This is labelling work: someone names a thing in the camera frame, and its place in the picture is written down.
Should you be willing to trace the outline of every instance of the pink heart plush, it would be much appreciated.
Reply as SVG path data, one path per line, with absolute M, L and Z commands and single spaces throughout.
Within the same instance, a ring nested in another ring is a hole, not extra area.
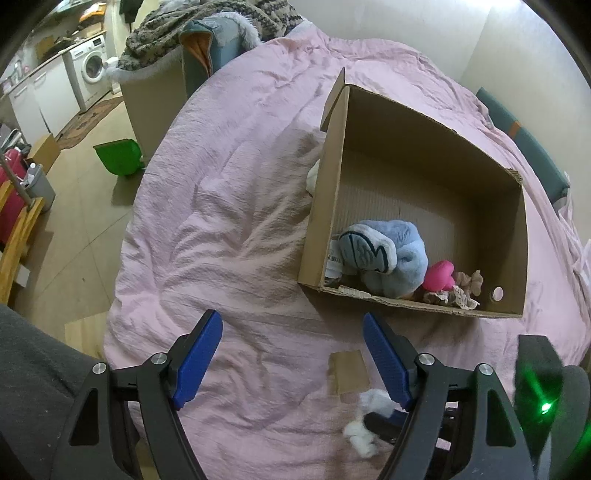
M 423 288 L 427 291 L 451 290 L 456 282 L 452 278 L 453 263 L 441 260 L 431 265 L 425 273 Z

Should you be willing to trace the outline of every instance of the light blue plush toy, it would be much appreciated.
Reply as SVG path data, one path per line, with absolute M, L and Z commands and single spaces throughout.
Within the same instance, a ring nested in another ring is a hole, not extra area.
M 415 291 L 427 272 L 425 244 L 417 227 L 403 220 L 363 220 L 340 234 L 347 265 L 361 272 L 370 293 L 399 298 Z

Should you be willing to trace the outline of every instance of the washing machine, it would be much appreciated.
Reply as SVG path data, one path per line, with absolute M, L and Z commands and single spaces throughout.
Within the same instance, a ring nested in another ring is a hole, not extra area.
M 64 53 L 68 77 L 81 112 L 86 112 L 111 89 L 103 66 L 106 59 L 103 35 L 91 38 Z

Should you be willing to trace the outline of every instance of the white cabinet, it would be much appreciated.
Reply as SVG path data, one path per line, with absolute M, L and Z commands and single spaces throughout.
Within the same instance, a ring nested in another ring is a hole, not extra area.
M 54 137 L 80 111 L 61 56 L 31 75 L 35 98 Z
M 43 135 L 47 135 L 47 127 L 37 105 L 31 79 L 25 79 L 8 95 L 19 129 L 25 140 L 33 145 Z

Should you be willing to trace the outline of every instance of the grey trash bin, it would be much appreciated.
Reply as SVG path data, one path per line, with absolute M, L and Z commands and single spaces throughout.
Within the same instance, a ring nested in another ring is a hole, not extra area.
M 56 198 L 56 193 L 53 190 L 49 180 L 43 172 L 43 165 L 37 164 L 34 169 L 29 168 L 27 173 L 33 173 L 33 181 L 25 187 L 25 191 L 31 197 L 43 197 L 45 198 L 45 204 L 43 205 L 42 212 L 46 212 L 51 208 L 53 200 Z

